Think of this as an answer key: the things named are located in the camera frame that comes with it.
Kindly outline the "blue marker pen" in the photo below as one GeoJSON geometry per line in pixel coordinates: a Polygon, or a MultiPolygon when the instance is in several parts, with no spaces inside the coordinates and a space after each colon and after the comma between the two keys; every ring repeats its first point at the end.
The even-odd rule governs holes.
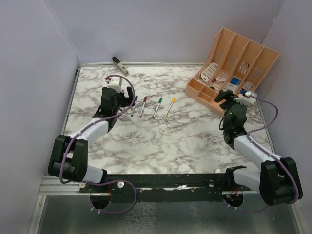
{"type": "Polygon", "coordinates": [[[137,105],[137,101],[136,102],[134,101],[133,106],[132,106],[131,117],[134,116],[136,105],[137,105]]]}

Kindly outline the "red marker pen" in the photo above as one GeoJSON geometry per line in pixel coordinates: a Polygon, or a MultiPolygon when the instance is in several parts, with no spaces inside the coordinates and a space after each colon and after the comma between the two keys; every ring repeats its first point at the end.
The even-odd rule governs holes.
{"type": "Polygon", "coordinates": [[[146,102],[143,101],[139,117],[142,118],[146,102]]]}

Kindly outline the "green marker pen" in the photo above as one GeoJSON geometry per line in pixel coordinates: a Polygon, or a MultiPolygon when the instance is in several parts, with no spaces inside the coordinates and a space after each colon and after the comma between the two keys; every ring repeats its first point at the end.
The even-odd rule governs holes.
{"type": "Polygon", "coordinates": [[[156,114],[157,114],[157,112],[158,112],[158,110],[159,110],[159,108],[160,108],[160,105],[161,105],[161,104],[157,103],[156,109],[155,109],[155,111],[154,111],[154,113],[153,113],[153,116],[152,116],[153,119],[155,119],[156,114]]]}

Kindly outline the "yellow marker pen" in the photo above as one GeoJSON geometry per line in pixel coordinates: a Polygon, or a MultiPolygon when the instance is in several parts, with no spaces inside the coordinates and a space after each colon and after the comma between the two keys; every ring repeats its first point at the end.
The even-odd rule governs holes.
{"type": "Polygon", "coordinates": [[[172,103],[172,102],[170,103],[169,107],[168,107],[167,110],[166,110],[166,113],[165,113],[164,117],[167,117],[167,115],[168,115],[170,109],[172,108],[173,104],[174,104],[174,103],[172,103]]]}

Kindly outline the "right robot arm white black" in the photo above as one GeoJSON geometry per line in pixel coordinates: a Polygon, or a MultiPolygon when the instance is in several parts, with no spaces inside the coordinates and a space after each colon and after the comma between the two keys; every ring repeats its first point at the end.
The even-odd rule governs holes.
{"type": "Polygon", "coordinates": [[[247,106],[257,99],[252,91],[235,95],[231,90],[219,91],[214,99],[224,110],[219,128],[225,143],[246,156],[260,170],[256,173],[245,166],[228,168],[224,185],[230,191],[240,186],[250,188],[259,193],[268,206],[294,204],[303,196],[296,162],[267,150],[244,128],[247,106]]]}

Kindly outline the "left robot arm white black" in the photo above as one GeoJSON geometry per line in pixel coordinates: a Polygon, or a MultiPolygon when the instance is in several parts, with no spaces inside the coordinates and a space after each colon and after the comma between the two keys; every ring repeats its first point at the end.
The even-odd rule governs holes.
{"type": "Polygon", "coordinates": [[[111,131],[121,115],[121,108],[128,110],[134,105],[130,86],[127,87],[127,93],[128,97],[122,90],[102,88],[101,104],[87,126],[69,136],[56,137],[48,165],[49,175],[69,182],[89,182],[99,193],[106,190],[107,171],[88,164],[88,147],[111,131]]]}

